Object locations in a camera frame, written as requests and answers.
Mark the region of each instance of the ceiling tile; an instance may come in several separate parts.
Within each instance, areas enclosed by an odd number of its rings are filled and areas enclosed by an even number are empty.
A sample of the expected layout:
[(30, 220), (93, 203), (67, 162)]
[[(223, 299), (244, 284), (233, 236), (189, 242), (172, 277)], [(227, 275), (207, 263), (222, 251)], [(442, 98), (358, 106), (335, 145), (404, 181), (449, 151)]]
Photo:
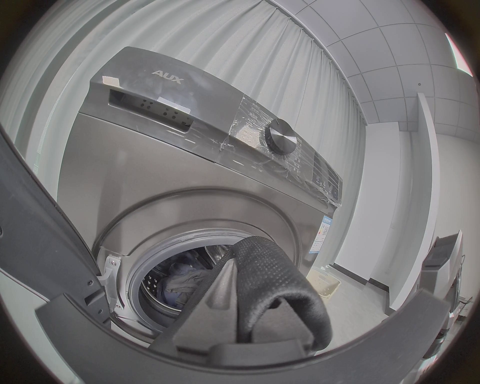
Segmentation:
[(430, 108), (430, 113), (432, 114), (432, 120), (435, 117), (435, 98), (434, 97), (426, 97), (428, 106)]
[(458, 126), (471, 131), (480, 131), (479, 110), (471, 105), (460, 103)]
[(455, 136), (457, 127), (454, 125), (435, 123), (435, 132), (440, 135)]
[(406, 7), (398, 0), (362, 0), (378, 25), (413, 23)]
[(297, 17), (324, 46), (340, 40), (333, 29), (312, 8), (307, 7), (300, 11)]
[(428, 64), (427, 50), (415, 24), (396, 24), (381, 28), (397, 65)]
[(350, 83), (353, 92), (355, 92), (355, 96), (357, 97), (359, 103), (365, 103), (372, 100), (370, 91), (368, 90), (365, 80), (361, 74), (349, 77), (348, 82)]
[(297, 14), (308, 5), (308, 3), (303, 0), (276, 0), (275, 2), (285, 8), (292, 15)]
[(468, 73), (458, 71), (460, 81), (460, 101), (470, 105), (478, 105), (478, 94), (475, 80)]
[(445, 33), (428, 25), (418, 25), (417, 27), (427, 48), (430, 64), (456, 68), (455, 57)]
[(465, 129), (465, 128), (458, 127), (456, 129), (455, 136), (459, 137), (460, 139), (473, 141), (475, 139), (475, 132), (470, 131), (470, 130)]
[(317, 0), (312, 8), (341, 39), (377, 26), (360, 0)]
[(406, 97), (405, 105), (407, 106), (407, 121), (418, 121), (419, 120), (418, 97)]
[(433, 97), (433, 77), (430, 65), (410, 64), (398, 67), (406, 97), (417, 96), (418, 92)]
[(369, 101), (368, 103), (362, 103), (361, 107), (363, 109), (363, 113), (365, 113), (365, 118), (367, 119), (368, 124), (378, 123), (377, 111), (375, 110), (375, 105), (373, 105), (373, 101)]
[(419, 124), (416, 121), (409, 121), (407, 124), (410, 132), (418, 132)]
[(435, 119), (436, 123), (457, 125), (460, 102), (435, 98)]
[(328, 52), (335, 59), (336, 63), (343, 71), (346, 77), (350, 77), (360, 73), (359, 68), (355, 64), (349, 51), (341, 41), (336, 42), (328, 47)]
[(460, 100), (460, 83), (458, 69), (432, 65), (435, 97)]
[(374, 100), (403, 97), (402, 82), (396, 67), (365, 72), (363, 78)]
[(343, 42), (362, 72), (395, 66), (392, 52), (379, 28), (351, 36)]
[(418, 24), (427, 24), (437, 28), (442, 28), (440, 21), (433, 15), (424, 4), (419, 0), (402, 0), (413, 20)]
[(387, 121), (407, 121), (405, 99), (387, 99), (374, 102), (380, 123)]

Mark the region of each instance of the baseboard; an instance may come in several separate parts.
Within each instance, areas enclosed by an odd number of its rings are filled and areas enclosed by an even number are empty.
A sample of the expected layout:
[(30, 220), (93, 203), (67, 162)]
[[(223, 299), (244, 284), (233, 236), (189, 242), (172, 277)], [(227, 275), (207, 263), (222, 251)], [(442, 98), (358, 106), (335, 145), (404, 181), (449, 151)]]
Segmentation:
[(380, 288), (381, 290), (384, 290), (385, 292), (390, 292), (390, 288), (388, 285), (385, 285), (384, 283), (381, 283), (380, 281), (377, 281), (375, 279), (370, 278), (368, 282), (372, 285), (375, 285), (377, 288)]
[(338, 272), (343, 273), (345, 276), (348, 276), (348, 277), (354, 279), (355, 281), (358, 281), (360, 284), (367, 285), (367, 283), (368, 283), (367, 279), (364, 279), (363, 277), (358, 276), (357, 274), (349, 271), (348, 269), (345, 269), (342, 266), (339, 266), (338, 264), (333, 263), (333, 264), (330, 264), (330, 265), (333, 268), (335, 268)]

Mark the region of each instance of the gray floor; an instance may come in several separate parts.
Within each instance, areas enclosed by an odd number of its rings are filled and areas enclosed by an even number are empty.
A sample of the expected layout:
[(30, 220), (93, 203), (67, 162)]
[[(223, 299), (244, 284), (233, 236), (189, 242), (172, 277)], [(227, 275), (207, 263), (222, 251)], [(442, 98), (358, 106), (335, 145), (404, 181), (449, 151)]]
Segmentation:
[(341, 284), (326, 304), (333, 339), (322, 353), (356, 339), (388, 317), (384, 313), (385, 291), (368, 283), (363, 285), (332, 267), (327, 267), (326, 271)]

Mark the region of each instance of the protective plastic film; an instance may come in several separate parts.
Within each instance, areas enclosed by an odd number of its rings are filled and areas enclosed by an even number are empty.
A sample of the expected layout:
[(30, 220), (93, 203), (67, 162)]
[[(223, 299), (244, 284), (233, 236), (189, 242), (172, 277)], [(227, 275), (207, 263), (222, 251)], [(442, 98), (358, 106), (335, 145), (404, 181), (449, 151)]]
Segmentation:
[(260, 182), (266, 182), (267, 175), (269, 182), (287, 179), (317, 199), (340, 206), (342, 179), (301, 137), (289, 155), (277, 155), (267, 146), (265, 127), (276, 118), (244, 95), (217, 163)]

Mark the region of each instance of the front-load washing machine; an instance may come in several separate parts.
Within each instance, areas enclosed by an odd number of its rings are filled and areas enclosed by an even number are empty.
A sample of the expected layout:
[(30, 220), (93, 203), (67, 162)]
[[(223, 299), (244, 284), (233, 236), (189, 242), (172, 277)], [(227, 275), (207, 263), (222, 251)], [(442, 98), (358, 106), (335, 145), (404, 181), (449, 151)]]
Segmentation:
[(307, 275), (341, 198), (341, 177), (286, 122), (202, 70), (131, 47), (91, 79), (58, 187), (103, 271), (113, 328), (144, 345), (181, 311), (159, 294), (169, 260), (190, 252), (208, 269), (254, 235)]

